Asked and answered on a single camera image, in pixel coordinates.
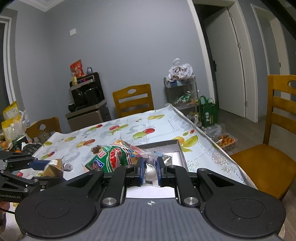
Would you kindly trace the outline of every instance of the white door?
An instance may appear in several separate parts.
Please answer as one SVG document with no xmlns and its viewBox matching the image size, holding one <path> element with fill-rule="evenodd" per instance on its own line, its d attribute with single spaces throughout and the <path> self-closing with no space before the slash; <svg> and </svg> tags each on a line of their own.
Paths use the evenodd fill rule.
<svg viewBox="0 0 296 241">
<path fill-rule="evenodd" d="M 235 30 L 226 8 L 205 20 L 213 60 L 216 62 L 220 109 L 246 117 L 242 59 Z"/>
</svg>

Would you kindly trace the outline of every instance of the light switch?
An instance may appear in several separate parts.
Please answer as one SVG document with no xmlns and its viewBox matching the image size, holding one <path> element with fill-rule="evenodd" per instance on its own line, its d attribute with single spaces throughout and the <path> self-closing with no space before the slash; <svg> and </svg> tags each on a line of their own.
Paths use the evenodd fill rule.
<svg viewBox="0 0 296 241">
<path fill-rule="evenodd" d="M 75 28 L 72 29 L 72 30 L 70 30 L 70 36 L 72 36 L 72 35 L 74 35 L 74 34 L 76 34 L 76 29 L 75 29 Z"/>
</svg>

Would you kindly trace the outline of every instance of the metal screw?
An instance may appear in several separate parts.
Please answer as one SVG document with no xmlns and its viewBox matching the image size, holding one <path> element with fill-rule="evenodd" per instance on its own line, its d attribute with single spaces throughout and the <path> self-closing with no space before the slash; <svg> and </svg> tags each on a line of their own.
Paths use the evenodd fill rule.
<svg viewBox="0 0 296 241">
<path fill-rule="evenodd" d="M 117 199 L 114 198 L 114 197 L 106 197 L 106 198 L 103 199 L 103 203 L 104 203 L 105 205 L 113 205 L 113 204 L 115 204 L 116 202 L 117 202 Z"/>
<path fill-rule="evenodd" d="M 195 205 L 198 203 L 198 199 L 195 197 L 187 197 L 184 199 L 184 202 L 188 205 Z"/>
</svg>

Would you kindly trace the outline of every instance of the chair seat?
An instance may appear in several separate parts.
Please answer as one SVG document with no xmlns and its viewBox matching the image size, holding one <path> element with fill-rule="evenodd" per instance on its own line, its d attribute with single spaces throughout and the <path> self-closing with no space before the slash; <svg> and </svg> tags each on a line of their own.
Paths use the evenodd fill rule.
<svg viewBox="0 0 296 241">
<path fill-rule="evenodd" d="M 231 156 L 256 187 L 280 198 L 296 177 L 296 162 L 272 146 L 260 144 Z"/>
</svg>

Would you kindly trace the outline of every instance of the black cable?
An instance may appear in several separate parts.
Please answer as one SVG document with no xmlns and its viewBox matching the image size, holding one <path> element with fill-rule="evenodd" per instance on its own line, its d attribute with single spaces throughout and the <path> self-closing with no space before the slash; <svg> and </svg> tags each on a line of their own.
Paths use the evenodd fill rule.
<svg viewBox="0 0 296 241">
<path fill-rule="evenodd" d="M 0 207 L 0 210 L 3 211 L 3 212 L 11 213 L 11 214 L 15 215 L 15 212 L 13 212 L 13 211 L 9 211 L 9 210 L 6 210 L 6 209 L 1 208 L 1 207 Z"/>
</svg>

